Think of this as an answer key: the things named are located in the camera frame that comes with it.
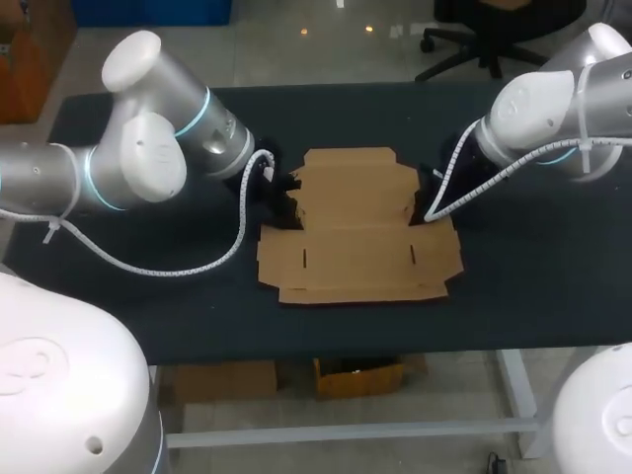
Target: chair wheel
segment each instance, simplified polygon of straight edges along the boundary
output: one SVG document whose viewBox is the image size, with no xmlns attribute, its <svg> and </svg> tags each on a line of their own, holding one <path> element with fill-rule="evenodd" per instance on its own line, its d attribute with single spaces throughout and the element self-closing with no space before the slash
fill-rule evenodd
<svg viewBox="0 0 632 474">
<path fill-rule="evenodd" d="M 433 52 L 435 50 L 435 42 L 432 38 L 424 38 L 419 43 L 419 48 L 422 52 Z"/>
</svg>

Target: chair base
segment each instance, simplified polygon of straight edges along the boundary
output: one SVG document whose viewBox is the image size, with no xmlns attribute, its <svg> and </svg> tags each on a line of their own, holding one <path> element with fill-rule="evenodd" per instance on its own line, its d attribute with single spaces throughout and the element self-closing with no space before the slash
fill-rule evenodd
<svg viewBox="0 0 632 474">
<path fill-rule="evenodd" d="M 479 59 L 479 67 L 490 70 L 493 79 L 502 79 L 503 71 L 499 63 L 499 57 L 507 57 L 518 61 L 528 62 L 536 66 L 542 66 L 548 58 L 536 52 L 529 51 L 514 44 L 497 45 L 483 42 L 478 36 L 471 33 L 453 32 L 450 30 L 440 30 L 437 28 L 426 28 L 424 39 L 420 43 L 422 52 L 431 52 L 435 49 L 433 38 L 455 42 L 461 46 L 459 52 L 448 59 L 425 70 L 416 78 L 416 82 L 424 82 L 438 74 L 456 67 L 472 59 Z"/>
</svg>

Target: blue container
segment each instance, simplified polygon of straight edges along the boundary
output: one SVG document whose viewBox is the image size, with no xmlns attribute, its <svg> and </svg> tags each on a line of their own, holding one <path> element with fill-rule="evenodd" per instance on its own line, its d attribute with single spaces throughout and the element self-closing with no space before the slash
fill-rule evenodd
<svg viewBox="0 0 632 474">
<path fill-rule="evenodd" d="M 72 0 L 79 27 L 219 26 L 231 0 Z"/>
<path fill-rule="evenodd" d="M 139 0 L 72 0 L 79 27 L 136 27 L 143 24 Z"/>
<path fill-rule="evenodd" d="M 142 0 L 148 25 L 228 25 L 231 0 Z"/>
</svg>

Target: office chair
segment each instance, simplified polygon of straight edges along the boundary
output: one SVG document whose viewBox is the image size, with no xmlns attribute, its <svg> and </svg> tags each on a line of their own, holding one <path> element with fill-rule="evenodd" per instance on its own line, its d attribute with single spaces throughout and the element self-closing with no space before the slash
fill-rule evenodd
<svg viewBox="0 0 632 474">
<path fill-rule="evenodd" d="M 554 33 L 579 19 L 586 10 L 587 0 L 531 0 L 515 10 L 481 3 L 479 0 L 447 0 L 452 2 L 452 13 L 474 33 L 426 28 L 420 43 L 423 53 L 435 50 L 435 40 L 456 42 L 458 53 L 419 74 L 415 81 L 424 82 L 448 69 L 472 59 L 479 67 L 486 67 L 494 79 L 502 79 L 499 57 L 541 66 L 548 58 L 516 42 L 534 40 Z"/>
</svg>

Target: white cable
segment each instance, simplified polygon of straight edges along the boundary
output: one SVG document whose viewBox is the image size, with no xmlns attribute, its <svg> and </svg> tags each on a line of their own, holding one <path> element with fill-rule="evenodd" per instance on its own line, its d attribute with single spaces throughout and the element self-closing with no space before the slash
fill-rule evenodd
<svg viewBox="0 0 632 474">
<path fill-rule="evenodd" d="M 92 250 L 95 254 L 101 257 L 106 262 L 114 265 L 115 267 L 119 267 L 122 270 L 131 272 L 137 275 L 143 275 L 145 277 L 187 277 L 191 275 L 200 274 L 202 272 L 206 272 L 211 269 L 215 269 L 225 263 L 228 259 L 230 259 L 233 255 L 237 253 L 237 250 L 241 246 L 242 241 L 244 240 L 244 234 L 246 233 L 246 197 L 248 193 L 248 180 L 252 173 L 253 168 L 257 164 L 257 162 L 264 157 L 268 161 L 268 165 L 270 167 L 275 166 L 275 155 L 268 150 L 258 150 L 251 158 L 248 160 L 246 167 L 244 168 L 244 174 L 241 179 L 241 187 L 239 190 L 239 231 L 237 232 L 237 237 L 235 238 L 235 242 L 232 247 L 219 259 L 210 264 L 204 265 L 202 267 L 197 267 L 195 269 L 189 270 L 179 270 L 179 271 L 156 271 L 156 270 L 147 270 L 140 269 L 138 267 L 134 267 L 132 265 L 126 264 L 125 262 L 120 261 L 119 259 L 111 256 L 102 248 L 100 248 L 97 244 L 95 244 L 92 240 L 86 237 L 74 224 L 68 222 L 67 220 L 61 220 L 60 224 L 64 227 L 68 232 L 74 235 L 79 241 Z M 8 219 L 13 219 L 18 222 L 56 222 L 59 221 L 59 217 L 52 215 L 28 215 L 28 214 L 18 214 L 15 212 L 11 212 L 8 210 L 0 209 L 0 217 L 5 217 Z"/>
<path fill-rule="evenodd" d="M 480 119 L 475 120 L 472 122 L 472 124 L 470 124 L 470 126 L 465 128 L 465 131 L 463 132 L 458 142 L 456 143 L 456 146 L 454 147 L 454 151 L 452 152 L 452 156 L 450 157 L 450 161 L 447 163 L 447 168 L 445 168 L 445 173 L 443 173 L 443 180 L 441 181 L 441 185 L 438 189 L 438 193 L 436 194 L 433 204 L 431 205 L 430 209 L 428 209 L 428 212 L 426 213 L 426 216 L 424 217 L 424 220 L 426 220 L 427 222 L 430 222 L 428 220 L 428 216 L 433 215 L 435 213 L 436 208 L 438 207 L 439 203 L 441 202 L 441 199 L 443 198 L 443 194 L 445 193 L 447 184 L 450 181 L 450 177 L 452 176 L 452 170 L 454 170 L 454 165 L 456 164 L 458 155 L 461 152 L 461 148 L 463 148 L 463 143 L 465 143 L 465 140 L 470 135 L 470 133 L 472 132 L 472 130 L 474 129 L 474 127 L 477 125 L 479 121 L 481 120 Z"/>
<path fill-rule="evenodd" d="M 579 146 L 581 143 L 586 143 L 586 142 L 588 142 L 589 145 L 632 146 L 632 138 L 610 138 L 610 137 L 602 137 L 602 136 L 589 137 L 588 139 L 568 138 L 565 140 L 559 140 L 553 143 L 549 143 L 547 145 L 540 146 L 539 148 L 536 148 L 535 150 L 522 156 L 519 160 L 516 160 L 513 163 L 511 163 L 507 168 L 503 169 L 496 176 L 490 178 L 485 183 L 480 185 L 478 188 L 469 192 L 467 195 L 457 199 L 455 202 L 448 205 L 447 207 L 440 210 L 439 212 L 435 212 L 436 207 L 438 206 L 438 202 L 440 201 L 440 198 L 443 196 L 443 192 L 445 191 L 445 188 L 447 188 L 447 184 L 449 182 L 450 176 L 452 174 L 452 170 L 454 168 L 454 163 L 456 162 L 456 158 L 458 157 L 458 153 L 460 152 L 460 147 L 462 147 L 463 143 L 465 142 L 465 139 L 467 139 L 467 136 L 471 133 L 472 129 L 474 128 L 477 122 L 478 121 L 476 120 L 474 123 L 468 126 L 465 132 L 463 132 L 463 135 L 461 135 L 461 138 L 459 139 L 457 147 L 454 149 L 454 153 L 452 153 L 452 157 L 450 158 L 450 161 L 448 163 L 447 170 L 443 176 L 443 181 L 441 182 L 441 185 L 439 188 L 439 194 L 437 194 L 437 198 L 434 200 L 433 205 L 424 216 L 425 222 L 432 222 L 434 220 L 438 220 L 438 219 L 441 219 L 442 217 L 447 216 L 448 214 L 450 214 L 451 212 L 453 212 L 454 210 L 456 210 L 457 208 L 459 208 L 466 202 L 469 202 L 476 196 L 484 193 L 489 188 L 496 185 L 503 179 L 508 178 L 513 173 L 515 173 L 518 169 L 520 169 L 522 166 L 526 165 L 527 163 L 533 161 L 534 159 L 546 153 L 549 153 L 551 151 L 554 151 L 560 148 L 570 148 L 573 146 Z"/>
</svg>

